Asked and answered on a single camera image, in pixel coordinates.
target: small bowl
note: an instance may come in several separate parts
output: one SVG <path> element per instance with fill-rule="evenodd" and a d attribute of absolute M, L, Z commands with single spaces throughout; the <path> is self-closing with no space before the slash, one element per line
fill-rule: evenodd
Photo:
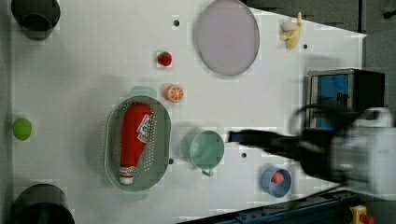
<path fill-rule="evenodd" d="M 280 172 L 283 175 L 283 181 L 280 184 L 276 184 L 272 180 L 276 172 Z M 290 186 L 291 176 L 287 170 L 270 166 L 262 174 L 262 189 L 274 197 L 281 198 L 285 196 L 289 192 Z"/>

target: black bucket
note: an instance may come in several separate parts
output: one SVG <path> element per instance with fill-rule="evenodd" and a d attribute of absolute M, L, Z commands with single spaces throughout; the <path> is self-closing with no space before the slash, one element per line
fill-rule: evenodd
<path fill-rule="evenodd" d="M 11 224 L 75 224 L 64 192 L 49 184 L 26 189 L 12 206 Z"/>
<path fill-rule="evenodd" d="M 12 0 L 11 11 L 23 33 L 33 40 L 47 39 L 61 18 L 56 0 Z"/>

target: bottle cap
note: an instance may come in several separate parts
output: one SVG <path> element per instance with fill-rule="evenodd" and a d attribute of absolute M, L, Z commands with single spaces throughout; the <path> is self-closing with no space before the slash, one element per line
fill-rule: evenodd
<path fill-rule="evenodd" d="M 134 183 L 134 178 L 133 177 L 121 177 L 120 176 L 120 182 L 123 185 L 131 185 Z"/>

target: white wall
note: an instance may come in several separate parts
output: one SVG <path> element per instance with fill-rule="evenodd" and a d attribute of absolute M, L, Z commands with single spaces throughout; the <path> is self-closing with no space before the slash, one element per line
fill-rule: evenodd
<path fill-rule="evenodd" d="M 10 144 L 10 17 L 7 0 L 0 1 L 0 223 L 6 223 L 12 200 Z"/>

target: ketchup bottle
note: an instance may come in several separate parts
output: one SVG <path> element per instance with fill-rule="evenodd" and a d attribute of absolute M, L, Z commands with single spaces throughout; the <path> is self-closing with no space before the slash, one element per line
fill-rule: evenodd
<path fill-rule="evenodd" d="M 151 109 L 148 105 L 135 103 L 125 112 L 121 129 L 120 182 L 131 185 L 134 169 L 149 140 Z"/>

